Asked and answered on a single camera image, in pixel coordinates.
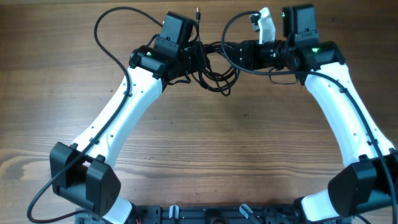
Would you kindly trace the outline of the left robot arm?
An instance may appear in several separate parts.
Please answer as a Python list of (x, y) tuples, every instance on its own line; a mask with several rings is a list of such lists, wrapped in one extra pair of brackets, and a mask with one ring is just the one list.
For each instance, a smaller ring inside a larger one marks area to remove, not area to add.
[(54, 194), (74, 203), (77, 223), (139, 223), (121, 194), (114, 166), (130, 132), (169, 85), (189, 82), (206, 65), (198, 23), (169, 12), (162, 30), (134, 50), (124, 78), (91, 126), (50, 151)]

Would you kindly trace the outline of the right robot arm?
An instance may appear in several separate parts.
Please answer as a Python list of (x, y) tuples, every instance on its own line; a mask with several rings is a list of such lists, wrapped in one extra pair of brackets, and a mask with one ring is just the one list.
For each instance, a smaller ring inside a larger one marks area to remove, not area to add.
[(227, 59), (255, 75), (294, 75), (320, 105), (340, 147), (344, 169), (326, 189), (298, 198), (284, 223), (349, 223), (366, 212), (391, 207), (397, 222), (397, 150), (373, 121), (354, 88), (338, 46), (321, 42), (311, 4), (282, 9), (282, 40), (268, 8), (249, 12), (257, 40), (245, 40)]

